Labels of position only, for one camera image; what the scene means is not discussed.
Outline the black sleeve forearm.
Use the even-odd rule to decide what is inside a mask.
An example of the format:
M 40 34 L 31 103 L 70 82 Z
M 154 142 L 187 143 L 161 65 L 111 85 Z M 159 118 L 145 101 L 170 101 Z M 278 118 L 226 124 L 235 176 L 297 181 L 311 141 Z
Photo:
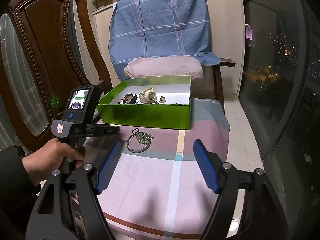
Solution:
M 41 187 L 35 186 L 23 167 L 24 150 L 1 150 L 1 239 L 25 239 L 31 212 Z

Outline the person's left hand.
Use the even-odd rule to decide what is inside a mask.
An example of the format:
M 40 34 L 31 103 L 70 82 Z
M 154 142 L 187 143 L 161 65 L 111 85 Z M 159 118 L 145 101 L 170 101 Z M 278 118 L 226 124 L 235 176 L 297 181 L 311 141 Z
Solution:
M 58 169 L 64 158 L 72 158 L 76 168 L 84 164 L 86 149 L 84 146 L 78 151 L 70 145 L 60 142 L 57 138 L 49 140 L 36 152 L 23 157 L 22 164 L 30 181 L 37 185 Z

